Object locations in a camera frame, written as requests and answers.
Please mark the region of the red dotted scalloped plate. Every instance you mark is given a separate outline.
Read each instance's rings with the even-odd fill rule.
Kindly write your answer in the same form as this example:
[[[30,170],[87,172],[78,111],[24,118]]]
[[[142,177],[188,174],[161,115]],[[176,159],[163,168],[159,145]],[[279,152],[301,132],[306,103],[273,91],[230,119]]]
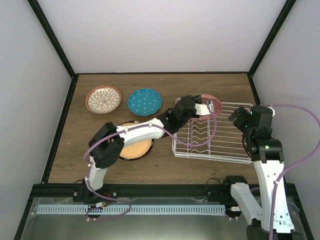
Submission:
[[[201,94],[201,101],[200,104],[204,104],[206,100],[213,101],[214,105],[214,116],[217,117],[223,110],[222,103],[220,100],[210,94]],[[212,120],[213,115],[206,115],[206,116],[198,116],[199,120]]]

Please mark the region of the floral patterned brown plate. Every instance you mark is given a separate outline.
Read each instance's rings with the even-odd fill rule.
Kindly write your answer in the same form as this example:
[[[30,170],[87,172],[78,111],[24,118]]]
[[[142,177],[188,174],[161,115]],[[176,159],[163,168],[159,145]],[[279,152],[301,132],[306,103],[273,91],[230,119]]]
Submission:
[[[121,92],[111,85],[102,85],[92,89],[86,96],[87,109],[95,114],[107,114],[114,111],[121,103]]]

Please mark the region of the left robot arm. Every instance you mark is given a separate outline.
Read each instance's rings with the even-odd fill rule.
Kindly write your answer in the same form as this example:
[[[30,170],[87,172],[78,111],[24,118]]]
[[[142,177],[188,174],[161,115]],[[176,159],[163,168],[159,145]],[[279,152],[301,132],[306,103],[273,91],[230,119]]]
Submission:
[[[149,121],[131,126],[105,123],[89,141],[89,149],[83,159],[88,164],[88,172],[77,189],[77,202],[97,202],[99,199],[115,201],[114,197],[102,195],[104,177],[109,167],[120,157],[121,151],[133,144],[146,140],[157,140],[174,135],[191,119],[202,115],[201,95],[187,95],[173,108]]]

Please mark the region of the blue dotted plate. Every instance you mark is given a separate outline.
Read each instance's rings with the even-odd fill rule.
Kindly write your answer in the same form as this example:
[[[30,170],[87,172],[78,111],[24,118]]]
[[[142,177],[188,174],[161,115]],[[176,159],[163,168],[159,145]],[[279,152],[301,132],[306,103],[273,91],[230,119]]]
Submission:
[[[161,108],[162,97],[151,88],[138,89],[129,96],[127,106],[135,115],[147,117]]]

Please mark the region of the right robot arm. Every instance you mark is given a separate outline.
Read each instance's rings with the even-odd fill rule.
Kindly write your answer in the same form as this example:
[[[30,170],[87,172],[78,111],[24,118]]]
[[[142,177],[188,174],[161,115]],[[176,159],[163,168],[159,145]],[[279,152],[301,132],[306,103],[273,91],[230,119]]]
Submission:
[[[250,110],[237,108],[229,120],[242,132],[243,146],[257,173],[260,202],[253,196],[242,176],[227,176],[222,188],[223,198],[236,201],[246,222],[249,240],[301,240],[287,205],[282,143],[272,137],[274,111],[266,106]]]

